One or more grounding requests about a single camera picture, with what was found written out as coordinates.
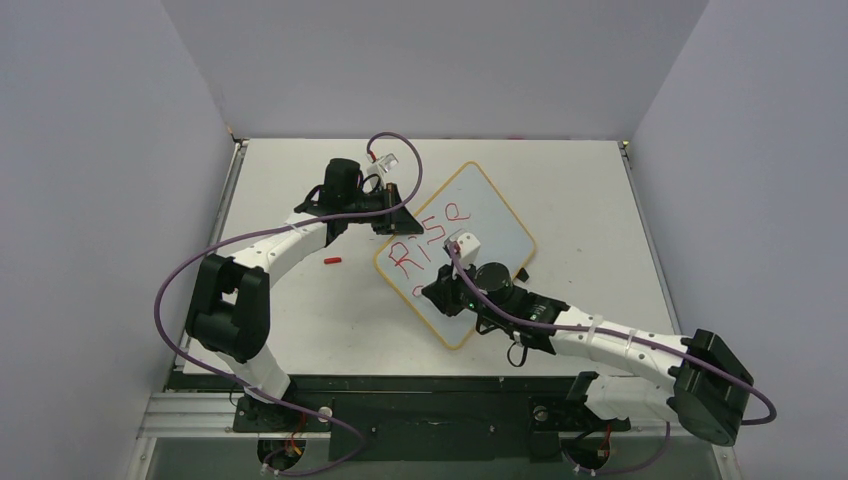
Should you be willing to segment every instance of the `whiteboard with wooden edge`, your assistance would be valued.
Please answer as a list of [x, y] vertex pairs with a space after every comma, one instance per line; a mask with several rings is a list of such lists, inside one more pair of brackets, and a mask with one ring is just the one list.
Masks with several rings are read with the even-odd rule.
[[415, 218], [424, 234], [392, 237], [374, 255], [374, 265], [442, 343], [457, 349], [474, 331], [477, 315], [464, 311], [447, 317], [421, 295], [421, 288], [436, 279], [439, 267], [450, 263], [443, 249], [445, 239], [460, 229], [473, 233], [482, 245], [475, 264], [502, 263], [513, 277], [536, 252], [536, 242], [474, 162], [460, 167]]

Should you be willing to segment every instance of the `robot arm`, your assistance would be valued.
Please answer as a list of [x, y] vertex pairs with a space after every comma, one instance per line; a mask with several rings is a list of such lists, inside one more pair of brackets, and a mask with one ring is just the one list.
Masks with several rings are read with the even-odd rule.
[[[383, 167], [387, 160], [375, 162]], [[370, 192], [363, 191], [359, 163], [335, 158], [324, 183], [316, 186], [286, 223], [296, 225], [314, 216], [379, 212], [400, 203], [397, 186], [384, 183], [382, 173]], [[369, 223], [382, 235], [421, 234], [424, 228], [406, 208], [389, 214], [312, 223], [264, 237], [230, 257], [209, 255], [200, 264], [189, 306], [186, 332], [216, 352], [233, 373], [268, 395], [283, 398], [291, 385], [265, 344], [271, 329], [271, 287], [308, 255], [332, 243], [348, 224]], [[268, 403], [252, 390], [246, 393]]]
[[[477, 268], [473, 262], [480, 242], [468, 232], [457, 232], [445, 243], [446, 249], [459, 249], [459, 265], [492, 304], [513, 317], [546, 328], [516, 324], [479, 302], [478, 293], [454, 276], [453, 264], [441, 267], [436, 281], [422, 290], [440, 312], [454, 316], [470, 310], [477, 314], [476, 330], [480, 334], [502, 330], [524, 348], [588, 358], [633, 375], [592, 379], [585, 390], [585, 403], [600, 419], [676, 420], [711, 443], [735, 442], [748, 401], [746, 391], [679, 356], [633, 341], [659, 343], [753, 384], [751, 375], [717, 335], [703, 330], [692, 338], [661, 335], [606, 321], [600, 315], [514, 285], [502, 264], [487, 263]], [[551, 326], [579, 327], [579, 331], [553, 330]], [[623, 338], [596, 334], [597, 328], [620, 332]]]

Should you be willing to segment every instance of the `tabletop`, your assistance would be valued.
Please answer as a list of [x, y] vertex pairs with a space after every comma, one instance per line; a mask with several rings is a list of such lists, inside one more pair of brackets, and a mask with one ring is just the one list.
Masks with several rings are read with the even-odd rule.
[[[280, 225], [320, 184], [331, 158], [366, 162], [362, 139], [251, 139], [222, 238]], [[477, 162], [533, 235], [525, 288], [606, 319], [674, 333], [659, 276], [616, 142], [560, 140], [413, 140], [424, 177], [409, 203], [415, 212], [464, 163]], [[377, 156], [400, 164], [387, 180], [401, 196], [417, 175], [414, 156], [393, 139]], [[617, 370], [586, 359], [531, 351], [522, 368], [507, 362], [501, 332], [474, 335], [449, 350], [374, 267], [387, 240], [351, 225], [326, 249], [295, 266], [271, 290], [268, 345], [289, 373], [323, 375], [576, 375]], [[230, 254], [249, 243], [219, 253]], [[326, 257], [342, 262], [324, 265]], [[190, 353], [228, 370], [198, 342]], [[206, 373], [193, 365], [186, 373]]]

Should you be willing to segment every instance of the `gray wall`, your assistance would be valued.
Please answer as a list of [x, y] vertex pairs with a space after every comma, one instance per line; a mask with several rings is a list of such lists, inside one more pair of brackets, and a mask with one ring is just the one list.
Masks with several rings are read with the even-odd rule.
[[847, 21], [844, 0], [712, 0], [633, 139], [681, 324], [777, 403], [739, 436], [746, 478], [848, 476]]
[[629, 138], [706, 0], [164, 0], [237, 136]]
[[125, 474], [231, 153], [158, 1], [0, 0], [0, 476]]

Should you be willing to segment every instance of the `red drawing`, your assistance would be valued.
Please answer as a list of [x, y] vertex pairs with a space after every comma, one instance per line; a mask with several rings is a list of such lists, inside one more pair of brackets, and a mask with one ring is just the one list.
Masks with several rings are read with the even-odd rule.
[[[394, 257], [395, 247], [397, 247], [398, 245], [403, 247], [404, 253], [400, 258], [395, 258]], [[396, 267], [400, 267], [400, 269], [403, 270], [403, 274], [406, 275], [407, 279], [409, 279], [409, 272], [406, 271], [406, 268], [403, 266], [403, 262], [409, 262], [409, 263], [415, 265], [416, 267], [418, 267], [419, 270], [424, 270], [424, 267], [415, 263], [414, 260], [410, 260], [409, 258], [406, 258], [407, 255], [409, 255], [409, 249], [406, 248], [406, 245], [404, 245], [402, 242], [393, 243], [392, 248], [389, 249], [389, 258], [392, 259], [395, 262]]]
[[[453, 217], [451, 217], [451, 215], [448, 213], [448, 209], [450, 209], [450, 207], [453, 207], [453, 209], [456, 211], [456, 214]], [[447, 218], [449, 222], [455, 222], [457, 220], [468, 220], [469, 218], [471, 218], [471, 215], [468, 215], [467, 217], [460, 216], [459, 207], [456, 206], [455, 203], [451, 202], [445, 205], [445, 218]]]
[[427, 255], [427, 252], [425, 252], [424, 249], [421, 248], [421, 245], [418, 245], [418, 250], [421, 250], [421, 253], [424, 254], [424, 258], [426, 258], [428, 262], [433, 263], [433, 261], [430, 260], [430, 255]]
[[435, 216], [435, 215], [430, 215], [429, 217], [427, 217], [427, 218], [425, 218], [424, 220], [422, 220], [422, 221], [421, 221], [421, 225], [423, 225], [423, 226], [424, 226], [424, 230], [436, 230], [436, 229], [439, 229], [439, 230], [441, 230], [441, 231], [442, 231], [442, 234], [441, 234], [441, 235], [439, 235], [438, 237], [436, 237], [436, 238], [431, 238], [430, 240], [427, 240], [427, 245], [430, 245], [430, 243], [435, 242], [436, 240], [438, 240], [438, 239], [440, 239], [440, 238], [444, 238], [444, 237], [445, 237], [445, 227], [443, 227], [443, 226], [441, 226], [441, 225], [434, 225], [434, 226], [432, 226], [432, 227], [428, 227], [428, 226], [427, 226], [427, 222], [429, 222], [430, 220], [433, 220], [434, 218], [436, 218], [436, 216]]

